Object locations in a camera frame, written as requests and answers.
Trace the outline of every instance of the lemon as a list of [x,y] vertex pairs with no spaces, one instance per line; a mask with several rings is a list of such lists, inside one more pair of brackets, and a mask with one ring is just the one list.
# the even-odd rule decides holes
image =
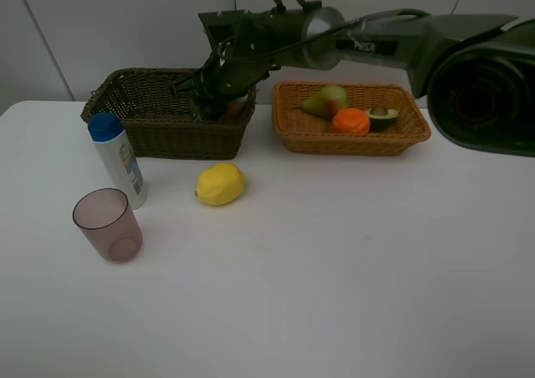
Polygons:
[[197,179],[197,198],[208,205],[225,205],[240,196],[245,175],[232,163],[218,163],[203,171]]

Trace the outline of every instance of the green pear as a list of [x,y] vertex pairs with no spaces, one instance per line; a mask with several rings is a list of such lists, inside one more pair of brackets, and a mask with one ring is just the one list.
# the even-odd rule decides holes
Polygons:
[[325,120],[332,120],[336,112],[348,107],[348,93],[338,85],[323,87],[301,105],[305,112]]

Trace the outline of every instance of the blue bottle cap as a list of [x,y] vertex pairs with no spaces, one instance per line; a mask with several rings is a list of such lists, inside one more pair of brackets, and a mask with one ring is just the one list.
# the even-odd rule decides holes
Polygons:
[[95,142],[109,141],[125,130],[113,113],[97,113],[87,124],[87,129]]

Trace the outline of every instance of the avocado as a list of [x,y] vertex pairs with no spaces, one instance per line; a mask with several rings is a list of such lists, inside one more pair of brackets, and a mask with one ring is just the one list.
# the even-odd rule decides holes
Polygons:
[[381,105],[376,105],[371,109],[366,110],[369,117],[370,129],[372,131],[382,131],[389,125],[393,125],[398,120],[400,114],[397,110],[388,109]]

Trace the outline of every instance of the dark wicker basket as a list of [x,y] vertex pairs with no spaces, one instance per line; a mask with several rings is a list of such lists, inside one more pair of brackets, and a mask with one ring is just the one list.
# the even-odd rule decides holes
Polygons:
[[122,69],[93,93],[82,112],[114,113],[121,119],[137,156],[171,159],[232,159],[254,111],[251,89],[242,113],[232,121],[194,121],[186,99],[171,93],[171,83],[193,69]]

